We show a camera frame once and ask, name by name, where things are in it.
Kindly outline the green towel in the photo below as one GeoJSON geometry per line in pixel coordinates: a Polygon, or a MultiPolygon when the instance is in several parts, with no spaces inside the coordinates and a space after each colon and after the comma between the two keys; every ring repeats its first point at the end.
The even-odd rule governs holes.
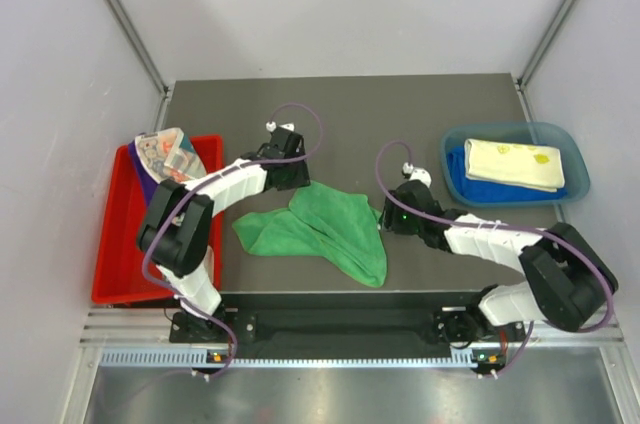
{"type": "Polygon", "coordinates": [[[314,181],[285,208],[248,213],[232,228],[251,255],[321,257],[358,283],[380,288],[388,272],[380,217],[366,195],[314,181]]]}

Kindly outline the blue towel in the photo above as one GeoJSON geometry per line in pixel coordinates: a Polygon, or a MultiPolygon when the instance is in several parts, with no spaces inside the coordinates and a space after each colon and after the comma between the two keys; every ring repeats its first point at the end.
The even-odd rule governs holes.
{"type": "Polygon", "coordinates": [[[554,192],[529,189],[521,186],[471,180],[465,174],[465,151],[457,146],[446,154],[446,164],[453,189],[474,204],[528,203],[565,198],[568,192],[560,188],[554,192]]]}

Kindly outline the yellow patterned towel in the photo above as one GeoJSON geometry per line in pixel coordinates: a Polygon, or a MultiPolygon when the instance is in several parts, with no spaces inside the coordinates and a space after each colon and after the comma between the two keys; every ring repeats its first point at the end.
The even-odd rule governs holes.
{"type": "Polygon", "coordinates": [[[543,192],[565,186],[561,152],[555,147],[467,139],[463,148],[468,179],[543,192]]]}

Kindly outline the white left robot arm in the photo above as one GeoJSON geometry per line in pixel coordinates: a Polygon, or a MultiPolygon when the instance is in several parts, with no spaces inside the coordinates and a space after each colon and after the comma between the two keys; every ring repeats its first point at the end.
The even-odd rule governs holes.
{"type": "Polygon", "coordinates": [[[270,140],[258,151],[243,154],[227,167],[203,178],[156,188],[136,236],[144,253],[143,273],[153,262],[193,314],[192,328],[205,340],[226,331],[227,318],[217,310],[222,298],[214,287],[213,251],[209,236],[213,219],[234,204],[268,190],[297,189],[310,184],[304,137],[292,123],[267,124],[270,140]]]}

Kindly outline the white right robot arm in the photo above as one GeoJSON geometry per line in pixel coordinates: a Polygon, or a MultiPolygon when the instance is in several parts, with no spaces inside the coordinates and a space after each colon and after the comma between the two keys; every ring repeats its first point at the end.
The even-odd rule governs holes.
{"type": "Polygon", "coordinates": [[[385,196],[383,230],[417,236],[429,248],[479,258],[523,276],[517,285],[491,285],[473,297],[466,324],[474,337],[487,340],[503,326],[524,321],[590,332],[587,322],[598,310],[613,312],[617,280],[573,226],[523,228],[445,210],[417,179],[385,196]]]}

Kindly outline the light patterned towel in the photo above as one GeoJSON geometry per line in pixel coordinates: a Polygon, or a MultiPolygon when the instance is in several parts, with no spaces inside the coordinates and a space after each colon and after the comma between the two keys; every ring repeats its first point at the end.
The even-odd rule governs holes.
{"type": "Polygon", "coordinates": [[[176,182],[204,177],[207,172],[188,136],[179,127],[136,136],[135,155],[142,169],[155,182],[176,182]]]}

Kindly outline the purple towel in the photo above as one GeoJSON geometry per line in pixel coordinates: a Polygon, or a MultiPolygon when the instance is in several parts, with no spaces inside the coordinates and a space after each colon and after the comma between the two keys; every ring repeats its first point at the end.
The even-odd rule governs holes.
{"type": "Polygon", "coordinates": [[[158,186],[158,183],[149,175],[149,173],[143,166],[140,158],[138,157],[135,141],[131,141],[127,145],[127,151],[132,161],[132,165],[135,170],[138,183],[142,190],[145,206],[148,207],[153,198],[153,195],[158,186]]]}

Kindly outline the translucent blue tray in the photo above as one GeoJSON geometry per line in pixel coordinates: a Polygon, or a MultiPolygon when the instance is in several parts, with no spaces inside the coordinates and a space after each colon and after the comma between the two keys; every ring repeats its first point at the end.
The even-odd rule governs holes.
{"type": "Polygon", "coordinates": [[[590,189],[590,177],[582,154],[574,139],[564,129],[550,123],[507,122],[476,123],[448,130],[440,141],[440,162],[446,185],[451,196],[458,202],[472,207],[533,207],[550,206],[574,202],[583,198],[590,189]],[[504,143],[547,145],[561,152],[565,176],[565,198],[541,202],[474,204],[462,198],[454,189],[446,164],[446,154],[457,146],[464,146],[467,139],[481,139],[504,143]]]}

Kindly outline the red plastic bin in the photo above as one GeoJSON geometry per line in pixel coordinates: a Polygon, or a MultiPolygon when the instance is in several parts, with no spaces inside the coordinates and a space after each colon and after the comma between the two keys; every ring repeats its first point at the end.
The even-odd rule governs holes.
{"type": "MultiPolygon", "coordinates": [[[[202,160],[206,171],[226,166],[223,139],[219,135],[191,137],[190,141],[202,160]]],[[[128,145],[118,148],[112,169],[111,182],[95,266],[91,298],[99,305],[130,305],[171,297],[171,293],[143,277],[143,253],[136,247],[136,234],[146,211],[144,186],[137,175],[128,145]]],[[[224,213],[212,221],[209,246],[213,250],[212,282],[221,287],[223,270],[222,233],[224,213]]]]}

